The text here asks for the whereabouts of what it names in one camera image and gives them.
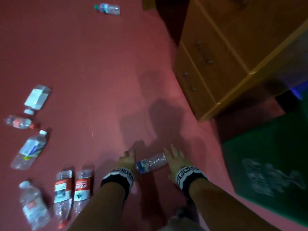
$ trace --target crushed plastic bottle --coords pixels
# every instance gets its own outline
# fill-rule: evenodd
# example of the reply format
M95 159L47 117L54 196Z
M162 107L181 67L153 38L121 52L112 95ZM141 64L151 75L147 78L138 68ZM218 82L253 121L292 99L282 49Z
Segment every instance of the crushed plastic bottle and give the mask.
M54 211L60 220L58 229L67 225L67 218L72 206L72 171L62 171L57 174L55 184Z
M36 110L40 110L45 103L51 89L43 86L36 85L35 88L30 93L28 99L25 101L24 113L33 115Z
M106 3L100 3L99 5L94 5L94 9L106 14L119 15L120 14L120 6L118 5L110 5Z
M81 170L76 174L74 212L76 216L86 206L90 198L92 170Z
M5 119L5 124L13 126L18 129L34 129L35 124L32 123L32 120L29 118L22 118L19 116L10 115Z
M48 209L41 197L39 189L31 185L29 181L20 183L20 203L22 211L31 225L32 230L45 226L50 221Z
M136 163L136 169L141 173L147 173L167 164L167 158L164 153L159 153L151 158L144 159Z
M47 143L46 134L46 131L40 130L38 135L30 137L13 160L11 168L20 170L30 168Z

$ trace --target black and white wristband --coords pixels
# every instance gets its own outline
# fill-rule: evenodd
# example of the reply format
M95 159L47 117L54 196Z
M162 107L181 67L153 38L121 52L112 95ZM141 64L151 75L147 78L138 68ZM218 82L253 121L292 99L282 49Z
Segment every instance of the black and white wristband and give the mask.
M184 166L177 172L175 181L183 191L186 198L190 198L189 186L197 178L207 179L206 175L194 166Z
M125 198L124 201L127 199L129 195L129 191L134 183L134 175L133 173L127 168L115 168L109 174L107 174L100 186L108 183L108 182L116 182L123 186L125 190Z

